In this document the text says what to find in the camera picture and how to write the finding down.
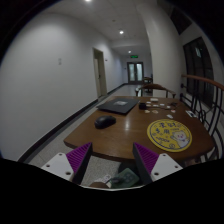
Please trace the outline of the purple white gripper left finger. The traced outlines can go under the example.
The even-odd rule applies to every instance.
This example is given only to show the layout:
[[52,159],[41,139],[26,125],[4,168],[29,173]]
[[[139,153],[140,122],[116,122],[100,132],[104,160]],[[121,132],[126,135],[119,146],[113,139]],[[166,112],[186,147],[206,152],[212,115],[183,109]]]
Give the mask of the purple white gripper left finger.
[[51,160],[42,166],[42,169],[80,185],[92,152],[92,143],[89,142],[73,149],[67,154],[62,152],[56,154]]

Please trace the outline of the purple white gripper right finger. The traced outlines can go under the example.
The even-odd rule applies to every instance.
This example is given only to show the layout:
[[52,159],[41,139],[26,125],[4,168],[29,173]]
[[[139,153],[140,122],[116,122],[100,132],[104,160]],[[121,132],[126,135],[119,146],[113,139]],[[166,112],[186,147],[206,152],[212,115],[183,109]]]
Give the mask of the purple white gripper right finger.
[[168,154],[157,154],[138,143],[133,144],[133,155],[144,185],[182,169]]

